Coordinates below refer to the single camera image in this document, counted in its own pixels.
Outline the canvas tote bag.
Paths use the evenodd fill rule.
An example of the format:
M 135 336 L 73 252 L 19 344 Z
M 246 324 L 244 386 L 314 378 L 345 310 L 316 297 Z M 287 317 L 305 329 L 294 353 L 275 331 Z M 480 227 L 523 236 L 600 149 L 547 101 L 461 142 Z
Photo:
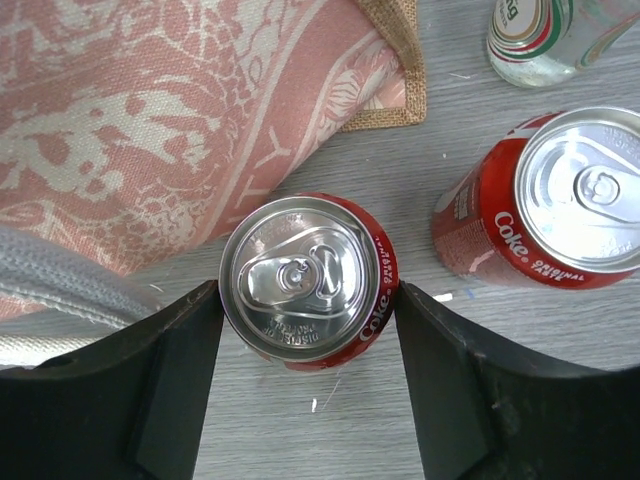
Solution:
M 5 1 L 1 222 L 131 274 L 426 113 L 412 1 Z

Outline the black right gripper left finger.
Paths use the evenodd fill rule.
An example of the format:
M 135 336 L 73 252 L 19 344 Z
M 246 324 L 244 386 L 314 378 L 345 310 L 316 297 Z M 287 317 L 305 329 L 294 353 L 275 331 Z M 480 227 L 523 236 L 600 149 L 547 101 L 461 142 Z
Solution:
M 86 347 L 2 371 L 2 478 L 192 478 L 223 317 L 207 281 Z

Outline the clear glass bottle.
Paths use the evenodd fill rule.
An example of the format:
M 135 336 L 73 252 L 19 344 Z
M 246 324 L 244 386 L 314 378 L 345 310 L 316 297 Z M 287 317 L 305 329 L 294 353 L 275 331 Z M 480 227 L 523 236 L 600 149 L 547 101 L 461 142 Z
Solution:
M 638 21 L 637 1 L 499 0 L 487 54 L 507 82 L 549 87 L 595 63 Z

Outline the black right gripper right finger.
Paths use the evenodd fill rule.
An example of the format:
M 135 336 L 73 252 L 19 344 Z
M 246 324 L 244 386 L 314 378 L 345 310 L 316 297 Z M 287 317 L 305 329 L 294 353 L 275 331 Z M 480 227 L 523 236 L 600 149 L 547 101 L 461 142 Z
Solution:
M 511 341 L 410 283 L 397 331 L 428 479 L 635 479 L 639 370 Z

